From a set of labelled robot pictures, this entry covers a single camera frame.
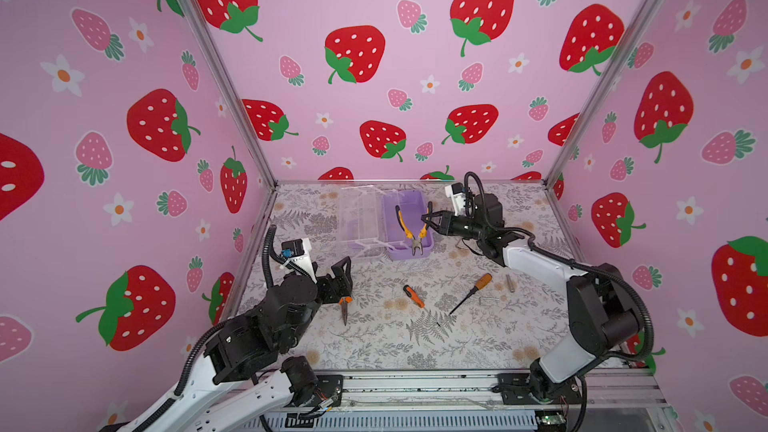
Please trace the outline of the orange needle-nose pliers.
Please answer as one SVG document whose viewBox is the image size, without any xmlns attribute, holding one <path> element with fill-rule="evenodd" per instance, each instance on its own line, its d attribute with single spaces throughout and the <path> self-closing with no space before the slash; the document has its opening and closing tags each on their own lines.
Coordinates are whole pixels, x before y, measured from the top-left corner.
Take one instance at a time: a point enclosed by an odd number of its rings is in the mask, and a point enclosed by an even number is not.
<svg viewBox="0 0 768 432">
<path fill-rule="evenodd" d="M 351 304 L 352 301 L 353 301 L 353 298 L 351 296 L 344 296 L 339 301 L 341 318 L 344 326 L 348 324 L 349 305 Z"/>
</svg>

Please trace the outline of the purple plastic tool box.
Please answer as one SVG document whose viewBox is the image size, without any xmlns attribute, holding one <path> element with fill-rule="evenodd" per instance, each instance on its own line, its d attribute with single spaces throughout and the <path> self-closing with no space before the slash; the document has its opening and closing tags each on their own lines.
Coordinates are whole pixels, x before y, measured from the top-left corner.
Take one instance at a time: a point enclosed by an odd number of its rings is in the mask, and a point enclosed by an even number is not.
<svg viewBox="0 0 768 432">
<path fill-rule="evenodd" d="M 427 211 L 424 194 L 415 189 L 344 187 L 339 192 L 337 250 L 354 261 L 427 258 L 434 248 L 432 233 L 421 221 Z"/>
</svg>

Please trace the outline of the small orange black tool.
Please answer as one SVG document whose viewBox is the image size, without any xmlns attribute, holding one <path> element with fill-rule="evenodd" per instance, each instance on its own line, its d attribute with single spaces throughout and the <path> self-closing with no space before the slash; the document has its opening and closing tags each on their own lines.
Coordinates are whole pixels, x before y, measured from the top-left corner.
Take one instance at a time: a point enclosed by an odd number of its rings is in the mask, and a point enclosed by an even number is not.
<svg viewBox="0 0 768 432">
<path fill-rule="evenodd" d="M 413 302 L 415 305 L 417 305 L 417 306 L 418 306 L 419 308 L 421 308 L 421 309 L 424 309 L 424 308 L 425 308 L 425 303 L 424 303 L 424 301 L 421 299 L 421 297 L 418 295 L 418 293 L 415 291 L 415 289 L 414 289 L 414 288 L 412 288 L 410 285 L 404 285 L 404 286 L 403 286 L 403 291 L 405 292 L 405 294 L 407 295 L 407 297 L 408 297 L 408 298 L 409 298 L 409 299 L 410 299 L 410 300 L 411 300 L 411 301 L 412 301 L 412 302 Z"/>
</svg>

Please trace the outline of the orange handle screwdriver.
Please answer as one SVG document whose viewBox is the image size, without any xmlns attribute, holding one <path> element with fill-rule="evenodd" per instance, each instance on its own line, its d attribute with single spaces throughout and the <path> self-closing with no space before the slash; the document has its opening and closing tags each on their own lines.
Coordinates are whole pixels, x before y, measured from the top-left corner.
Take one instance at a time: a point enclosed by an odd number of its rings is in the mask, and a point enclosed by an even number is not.
<svg viewBox="0 0 768 432">
<path fill-rule="evenodd" d="M 450 315 L 453 315 L 468 299 L 470 299 L 473 295 L 475 295 L 477 292 L 485 288 L 491 281 L 493 277 L 490 273 L 485 273 L 482 275 L 471 287 L 469 292 L 466 294 L 466 296 L 449 312 Z"/>
</svg>

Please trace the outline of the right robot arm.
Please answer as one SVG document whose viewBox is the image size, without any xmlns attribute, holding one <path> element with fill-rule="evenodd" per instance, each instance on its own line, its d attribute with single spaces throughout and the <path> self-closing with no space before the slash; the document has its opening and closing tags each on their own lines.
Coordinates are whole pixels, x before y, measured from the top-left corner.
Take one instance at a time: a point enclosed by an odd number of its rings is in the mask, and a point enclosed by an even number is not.
<svg viewBox="0 0 768 432">
<path fill-rule="evenodd" d="M 427 207 L 421 220 L 443 236 L 472 240 L 490 261 L 538 280 L 566 300 L 568 330 L 535 359 L 527 384 L 545 399 L 608 359 L 642 362 L 653 352 L 650 312 L 639 293 L 609 264 L 591 266 L 540 247 L 533 232 L 505 224 L 498 199 L 462 181 L 445 188 L 452 207 Z"/>
</svg>

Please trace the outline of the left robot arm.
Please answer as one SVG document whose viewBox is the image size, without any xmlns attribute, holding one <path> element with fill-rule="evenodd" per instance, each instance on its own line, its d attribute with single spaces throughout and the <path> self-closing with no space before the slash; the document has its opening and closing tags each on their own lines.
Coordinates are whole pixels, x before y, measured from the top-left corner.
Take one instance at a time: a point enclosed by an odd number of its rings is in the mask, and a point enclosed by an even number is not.
<svg viewBox="0 0 768 432">
<path fill-rule="evenodd" d="M 284 407 L 297 419 L 321 417 L 341 402 L 343 379 L 319 377 L 308 359 L 292 356 L 323 305 L 352 300 L 352 261 L 345 256 L 317 275 L 307 239 L 267 236 L 262 250 L 265 297 L 207 331 L 186 360 L 178 383 L 138 418 L 113 431 L 233 431 Z"/>
</svg>

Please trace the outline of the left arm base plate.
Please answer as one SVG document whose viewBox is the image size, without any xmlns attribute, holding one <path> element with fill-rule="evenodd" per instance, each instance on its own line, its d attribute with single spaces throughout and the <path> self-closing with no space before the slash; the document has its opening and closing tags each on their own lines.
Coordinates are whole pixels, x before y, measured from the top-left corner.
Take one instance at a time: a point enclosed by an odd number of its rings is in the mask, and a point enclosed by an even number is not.
<svg viewBox="0 0 768 432">
<path fill-rule="evenodd" d="M 321 374 L 315 379 L 292 379 L 289 388 L 292 397 L 289 407 L 320 409 L 341 404 L 344 376 Z"/>
</svg>

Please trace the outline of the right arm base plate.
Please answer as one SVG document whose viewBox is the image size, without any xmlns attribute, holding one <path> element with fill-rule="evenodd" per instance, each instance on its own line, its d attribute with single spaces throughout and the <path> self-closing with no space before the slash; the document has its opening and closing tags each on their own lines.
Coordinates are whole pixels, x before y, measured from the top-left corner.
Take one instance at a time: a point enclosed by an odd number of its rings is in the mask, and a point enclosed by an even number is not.
<svg viewBox="0 0 768 432">
<path fill-rule="evenodd" d="M 504 405 L 580 405 L 582 395 L 574 379 L 553 384 L 546 377 L 527 373 L 502 373 L 491 387 L 501 395 Z"/>
</svg>

